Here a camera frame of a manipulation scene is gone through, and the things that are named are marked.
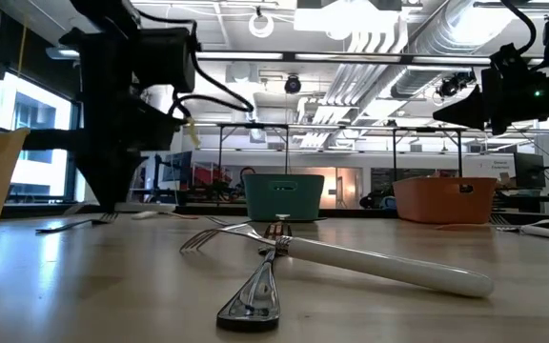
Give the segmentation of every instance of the security camera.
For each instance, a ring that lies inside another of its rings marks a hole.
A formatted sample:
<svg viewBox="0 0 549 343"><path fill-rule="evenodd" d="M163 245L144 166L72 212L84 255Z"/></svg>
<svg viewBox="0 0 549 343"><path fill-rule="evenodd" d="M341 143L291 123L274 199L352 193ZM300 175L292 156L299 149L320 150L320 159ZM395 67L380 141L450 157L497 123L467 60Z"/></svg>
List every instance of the security camera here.
<svg viewBox="0 0 549 343"><path fill-rule="evenodd" d="M285 82L285 92L289 94L296 94L301 88L302 84L296 74L290 74L287 76L287 81Z"/></svg>

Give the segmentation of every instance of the wooden table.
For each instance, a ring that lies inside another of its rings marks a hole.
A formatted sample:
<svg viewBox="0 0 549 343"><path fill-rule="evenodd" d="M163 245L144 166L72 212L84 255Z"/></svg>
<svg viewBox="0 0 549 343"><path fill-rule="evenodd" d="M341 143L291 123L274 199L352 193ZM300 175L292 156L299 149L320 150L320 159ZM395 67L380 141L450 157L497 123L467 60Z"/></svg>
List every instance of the wooden table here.
<svg viewBox="0 0 549 343"><path fill-rule="evenodd" d="M0 225L0 342L549 342L546 238L394 219L295 224L296 236L483 272L496 290L470 299L282 257L279 329L241 334L217 329L215 315L260 263L257 243L221 235L182 256L186 239L215 224L121 215L34 233L51 221Z"/></svg>

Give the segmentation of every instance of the teal basket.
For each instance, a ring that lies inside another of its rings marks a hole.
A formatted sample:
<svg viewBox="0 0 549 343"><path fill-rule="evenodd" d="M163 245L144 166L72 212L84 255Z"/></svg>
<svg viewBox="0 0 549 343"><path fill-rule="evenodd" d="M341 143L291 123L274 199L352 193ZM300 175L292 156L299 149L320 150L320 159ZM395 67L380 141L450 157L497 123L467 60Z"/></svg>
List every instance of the teal basket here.
<svg viewBox="0 0 549 343"><path fill-rule="evenodd" d="M247 212L254 221L313 221L319 217L323 175L247 174L243 176Z"/></svg>

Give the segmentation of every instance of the white fork handle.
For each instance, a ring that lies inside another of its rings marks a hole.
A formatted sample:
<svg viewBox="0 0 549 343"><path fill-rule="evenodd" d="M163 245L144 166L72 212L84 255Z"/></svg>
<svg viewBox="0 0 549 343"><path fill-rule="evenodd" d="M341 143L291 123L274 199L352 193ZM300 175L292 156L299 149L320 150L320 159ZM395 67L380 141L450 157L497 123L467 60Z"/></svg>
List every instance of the white fork handle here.
<svg viewBox="0 0 549 343"><path fill-rule="evenodd" d="M296 237L289 242L287 254L328 266L466 296L487 296L494 288L493 280L477 272L382 253L362 252Z"/></svg>

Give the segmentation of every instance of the orange basket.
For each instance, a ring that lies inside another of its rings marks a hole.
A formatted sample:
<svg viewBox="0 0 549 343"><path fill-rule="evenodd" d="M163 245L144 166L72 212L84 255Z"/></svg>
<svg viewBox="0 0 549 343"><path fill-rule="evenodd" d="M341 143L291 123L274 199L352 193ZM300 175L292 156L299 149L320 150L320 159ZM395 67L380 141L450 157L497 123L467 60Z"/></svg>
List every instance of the orange basket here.
<svg viewBox="0 0 549 343"><path fill-rule="evenodd" d="M397 214L430 224L483 224L493 205L496 178L414 177L394 182Z"/></svg>

